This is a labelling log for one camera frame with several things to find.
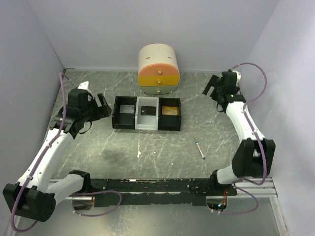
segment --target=gray marble floor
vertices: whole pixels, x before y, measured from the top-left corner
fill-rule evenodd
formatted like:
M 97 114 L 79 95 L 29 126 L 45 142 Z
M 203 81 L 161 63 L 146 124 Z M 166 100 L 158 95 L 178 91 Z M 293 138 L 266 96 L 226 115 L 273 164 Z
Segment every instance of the gray marble floor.
M 75 84 L 89 81 L 96 96 L 103 93 L 111 107 L 115 96 L 148 96 L 134 72 L 80 72 L 67 75 Z M 212 73 L 182 73 L 178 89 L 162 97 L 177 97 L 182 103 L 180 132 L 114 130 L 112 119 L 93 123 L 78 135 L 56 168 L 53 178 L 64 178 L 71 170 L 89 172 L 92 178 L 184 178 L 208 177 L 215 169 L 231 163 L 238 137 L 226 114 L 202 91 Z M 66 91 L 72 88 L 65 82 Z M 61 92 L 52 115 L 62 106 Z M 199 141 L 203 160 L 194 143 Z

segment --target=cable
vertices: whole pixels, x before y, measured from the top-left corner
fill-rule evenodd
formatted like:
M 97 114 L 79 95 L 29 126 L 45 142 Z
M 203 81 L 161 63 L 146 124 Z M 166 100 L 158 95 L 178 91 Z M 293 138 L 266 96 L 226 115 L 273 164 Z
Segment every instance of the cable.
M 218 211 L 218 210 L 213 210 L 213 209 L 212 209 L 212 210 L 211 210 L 211 213 L 213 213 L 213 212 L 215 211 L 215 212 L 217 212 L 217 213 L 220 214 L 220 215 L 241 215 L 241 214 L 251 213 L 251 212 L 257 210 L 257 208 L 259 207 L 259 202 L 258 202 L 258 199 L 257 199 L 253 194 L 251 194 L 250 192 L 248 192 L 248 191 L 246 191 L 246 190 L 244 190 L 244 189 L 242 189 L 242 188 L 240 188 L 240 187 L 237 187 L 237 186 L 235 186 L 235 185 L 234 185 L 234 188 L 239 189 L 239 190 L 241 190 L 242 192 L 247 193 L 248 195 L 250 195 L 250 196 L 255 200 L 256 206 L 255 206 L 254 208 L 250 209 L 250 210 L 245 210 L 245 211 L 233 211 L 233 212 L 222 212 L 222 211 Z
M 30 229 L 32 229 L 36 223 L 38 221 L 35 221 L 31 226 L 29 226 L 28 228 L 26 229 L 18 229 L 15 224 L 14 224 L 14 217 L 15 217 L 15 213 L 16 213 L 16 210 L 17 210 L 17 207 L 18 207 L 18 203 L 21 199 L 21 196 L 23 194 L 23 191 L 24 189 L 26 188 L 26 186 L 28 185 L 28 183 L 30 182 L 30 180 L 32 179 L 37 167 L 39 166 L 41 160 L 43 159 L 43 157 L 45 156 L 47 150 L 51 147 L 51 145 L 54 143 L 54 141 L 59 137 L 59 135 L 61 134 L 61 131 L 63 129 L 63 126 L 64 126 L 64 121 L 65 121 L 65 115 L 66 115 L 66 99 L 65 99 L 65 91 L 64 91 L 64 84 L 63 84 L 63 77 L 62 75 L 64 75 L 62 72 L 59 73 L 59 80 L 60 80 L 60 85 L 61 85 L 61 91 L 62 91 L 62 94 L 63 94 L 63 120 L 61 122 L 61 125 L 59 127 L 59 130 L 57 132 L 57 134 L 55 135 L 55 137 L 52 138 L 52 140 L 48 143 L 48 145 L 44 148 L 44 150 L 41 152 L 41 154 L 39 155 L 37 161 L 35 162 L 35 165 L 34 167 L 32 168 L 29 176 L 26 178 L 23 186 L 21 187 L 19 193 L 18 193 L 18 196 L 16 197 L 15 199 L 15 202 L 14 202 L 14 205 L 13 205 L 13 208 L 12 208 L 12 213 L 11 213 L 11 216 L 10 216 L 10 225 L 12 227 L 12 229 L 15 231 L 15 232 L 18 232 L 18 233 L 23 233 L 23 232 L 26 232 Z
M 72 196 L 90 196 L 90 195 L 106 194 L 106 193 L 115 193 L 119 196 L 119 202 L 117 203 L 117 205 L 113 209 L 111 209 L 105 213 L 101 213 L 101 214 L 88 215 L 88 214 L 82 214 L 82 213 L 77 212 L 74 209 L 74 204 L 72 203 L 73 213 L 80 215 L 80 216 L 86 216 L 86 217 L 98 217 L 98 216 L 107 215 L 107 214 L 113 212 L 114 210 L 116 210 L 119 207 L 120 203 L 122 203 L 122 195 L 120 194 L 120 192 L 117 192 L 115 190 L 105 190 L 105 191 L 94 192 L 94 193 L 75 193 L 75 194 L 72 194 Z
M 240 65 L 253 65 L 253 66 L 257 67 L 257 68 L 261 71 L 262 75 L 264 76 L 264 81 L 265 81 L 265 83 L 264 83 L 264 88 L 262 89 L 262 91 L 260 92 L 260 94 L 259 94 L 257 97 L 255 97 L 255 98 L 251 99 L 250 101 L 246 102 L 246 103 L 244 104 L 244 106 L 243 106 L 244 116 L 245 116 L 245 118 L 246 118 L 248 124 L 250 125 L 253 134 L 255 135 L 255 137 L 256 137 L 256 139 L 257 139 L 257 142 L 258 142 L 258 145 L 259 145 L 259 149 L 260 149 L 260 153 L 261 153 L 261 156 L 262 156 L 262 165 L 263 165 L 263 176 L 262 176 L 261 182 L 255 182 L 255 181 L 252 181 L 252 180 L 250 180 L 250 179 L 248 179 L 248 178 L 244 178 L 244 180 L 246 180 L 246 181 L 248 181 L 248 182 L 251 182 L 251 183 L 253 183 L 253 184 L 255 184 L 255 185 L 262 185 L 262 184 L 265 182 L 266 177 L 267 177 L 267 161 L 266 161 L 266 155 L 265 155 L 265 151 L 264 151 L 263 145 L 262 145 L 262 143 L 261 143 L 261 141 L 260 141 L 260 138 L 259 138 L 257 132 L 255 131 L 255 128 L 254 128 L 254 126 L 253 126 L 251 120 L 250 120 L 249 117 L 248 117 L 248 114 L 247 114 L 247 112 L 246 112 L 246 107 L 247 107 L 247 105 L 248 105 L 249 103 L 254 102 L 254 101 L 256 101 L 258 98 L 260 98 L 260 97 L 262 96 L 262 94 L 265 92 L 266 87 L 267 87 L 267 76 L 266 76 L 266 73 L 264 72 L 264 70 L 263 70 L 259 65 L 255 64 L 255 63 L 252 63 L 252 62 L 240 63 L 240 64 L 235 65 L 234 67 L 232 67 L 232 69 L 235 69 L 236 67 L 238 67 L 238 66 L 240 66 Z

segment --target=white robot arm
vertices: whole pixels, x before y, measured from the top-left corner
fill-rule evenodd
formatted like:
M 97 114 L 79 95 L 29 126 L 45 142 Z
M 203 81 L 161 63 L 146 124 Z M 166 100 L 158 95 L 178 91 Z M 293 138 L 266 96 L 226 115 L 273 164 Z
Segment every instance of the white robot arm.
M 217 102 L 217 108 L 221 105 L 222 110 L 218 112 L 225 112 L 231 119 L 240 141 L 231 165 L 216 171 L 219 184 L 231 184 L 243 177 L 262 177 L 264 168 L 268 175 L 275 152 L 274 141 L 266 139 L 258 130 L 245 106 L 246 100 L 239 93 L 240 79 L 239 72 L 228 70 L 222 72 L 221 77 L 213 75 L 203 91 L 207 95 L 214 87 L 210 96 Z
M 89 192 L 91 190 L 90 174 L 82 171 L 71 171 L 64 179 L 50 186 L 49 180 L 60 161 L 62 154 L 73 142 L 77 134 L 84 127 L 85 122 L 92 122 L 111 115 L 104 95 L 98 94 L 101 106 L 92 96 L 89 82 L 83 82 L 78 88 L 72 89 L 68 94 L 66 117 L 63 130 L 57 139 L 50 145 L 51 140 L 58 133 L 62 120 L 63 109 L 52 119 L 44 144 L 36 155 L 34 161 L 18 179 L 16 184 L 7 184 L 3 190 L 4 198 L 12 211 L 17 195 L 27 181 L 27 185 L 19 199 L 16 215 L 24 216 L 38 221 L 46 221 L 52 215 L 56 205 L 75 192 Z M 35 172 L 30 176 L 32 169 L 43 153 Z

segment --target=purple cable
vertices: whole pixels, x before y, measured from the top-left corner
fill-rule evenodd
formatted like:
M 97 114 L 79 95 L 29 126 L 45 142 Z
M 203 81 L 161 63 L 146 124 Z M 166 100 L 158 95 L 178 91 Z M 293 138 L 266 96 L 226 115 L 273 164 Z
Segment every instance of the purple cable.
M 246 107 L 247 107 L 247 105 L 248 105 L 249 103 L 256 101 L 256 100 L 257 100 L 258 98 L 260 98 L 260 97 L 262 96 L 262 94 L 265 92 L 266 87 L 267 87 L 267 76 L 266 76 L 266 73 L 264 72 L 264 70 L 263 70 L 259 65 L 255 64 L 255 63 L 252 63 L 252 62 L 240 63 L 240 64 L 235 65 L 234 67 L 232 67 L 232 69 L 235 69 L 236 67 L 238 67 L 238 66 L 240 66 L 240 65 L 253 65 L 253 66 L 257 67 L 257 68 L 261 71 L 261 73 L 263 74 L 264 80 L 265 80 L 264 88 L 262 89 L 262 91 L 260 92 L 260 94 L 259 94 L 257 97 L 253 98 L 252 100 L 246 102 L 246 103 L 244 104 L 244 106 L 243 106 L 244 116 L 245 116 L 245 118 L 246 118 L 248 124 L 250 125 L 253 134 L 255 135 L 255 137 L 256 137 L 256 139 L 257 139 L 257 142 L 258 142 L 258 145 L 259 145 L 259 149 L 260 149 L 260 153 L 261 153 L 261 156 L 262 156 L 262 165 L 263 165 L 263 176 L 262 176 L 261 182 L 255 182 L 255 181 L 252 181 L 252 180 L 250 180 L 250 179 L 248 179 L 248 178 L 244 178 L 244 180 L 246 180 L 246 181 L 248 181 L 248 182 L 251 182 L 251 183 L 253 183 L 253 184 L 255 184 L 255 185 L 262 185 L 262 184 L 265 182 L 266 177 L 267 177 L 267 161 L 266 161 L 266 155 L 265 155 L 265 151 L 264 151 L 263 145 L 262 145 L 262 143 L 261 143 L 261 141 L 260 141 L 260 138 L 259 138 L 258 134 L 256 133 L 255 128 L 254 128 L 254 126 L 253 126 L 251 120 L 249 119 L 249 117 L 248 117 L 247 112 L 245 111 L 245 109 L 246 109 Z
M 72 203 L 72 209 L 73 209 L 73 213 L 76 213 L 77 215 L 80 215 L 80 216 L 86 216 L 86 217 L 98 217 L 98 216 L 103 216 L 103 215 L 107 215 L 111 212 L 113 212 L 114 210 L 116 210 L 120 203 L 122 202 L 122 195 L 120 194 L 120 192 L 117 192 L 117 191 L 114 191 L 114 190 L 106 190 L 106 191 L 100 191 L 100 192 L 95 192 L 95 193 L 75 193 L 75 194 L 72 194 L 71 196 L 91 196 L 91 195 L 97 195 L 97 194 L 106 194 L 106 193 L 115 193 L 119 196 L 119 202 L 117 203 L 117 205 L 105 212 L 105 213 L 101 213 L 101 214 L 96 214 L 96 215 L 87 215 L 87 214 L 81 214 L 81 213 L 78 213 L 75 209 L 74 209 L 74 204 Z
M 14 231 L 18 232 L 18 233 L 23 233 L 23 232 L 26 232 L 28 230 L 30 230 L 31 228 L 33 228 L 37 221 L 35 221 L 31 226 L 29 226 L 28 228 L 26 229 L 18 229 L 15 224 L 14 224 L 14 216 L 15 216 L 15 213 L 16 213 L 16 210 L 17 210 L 17 207 L 18 207 L 18 203 L 20 201 L 20 198 L 22 196 L 22 193 L 24 191 L 24 189 L 26 188 L 26 186 L 28 185 L 28 183 L 30 182 L 30 180 L 32 179 L 37 167 L 39 166 L 41 160 L 43 159 L 43 157 L 45 156 L 47 150 L 49 149 L 49 147 L 51 147 L 51 145 L 54 143 L 54 141 L 59 137 L 62 129 L 63 129 L 63 125 L 64 125 L 64 121 L 65 121 L 65 115 L 66 115 L 66 100 L 65 100 L 65 91 L 64 91 L 64 84 L 63 84 L 63 77 L 62 77 L 63 73 L 60 72 L 59 73 L 59 79 L 60 79 L 60 85 L 61 85 L 61 90 L 62 90 L 62 93 L 63 93 L 63 120 L 61 122 L 61 125 L 59 127 L 59 130 L 58 130 L 58 133 L 55 135 L 55 137 L 52 138 L 52 140 L 49 142 L 48 146 L 46 146 L 44 148 L 44 150 L 41 152 L 41 154 L 39 155 L 34 167 L 32 168 L 29 176 L 27 177 L 27 179 L 25 180 L 23 186 L 21 187 L 19 193 L 18 193 L 18 196 L 16 197 L 16 200 L 14 202 L 14 205 L 13 205 L 13 208 L 12 208 L 12 213 L 11 213 L 11 217 L 10 217 L 10 224 L 11 224 L 11 227 Z
M 256 202 L 256 206 L 253 208 L 253 209 L 250 209 L 250 210 L 245 210 L 245 211 L 234 211 L 234 212 L 221 212 L 221 211 L 218 211 L 218 210 L 212 210 L 211 212 L 215 211 L 217 212 L 218 214 L 220 215 L 241 215 L 241 214 L 247 214 L 247 213 L 251 213 L 255 210 L 257 210 L 257 208 L 259 207 L 259 202 L 258 202 L 258 199 L 253 195 L 251 194 L 250 192 L 240 188 L 240 187 L 237 187 L 237 186 L 234 186 L 236 189 L 239 189 L 241 190 L 242 192 L 244 193 L 247 193 L 248 195 L 250 195 Z

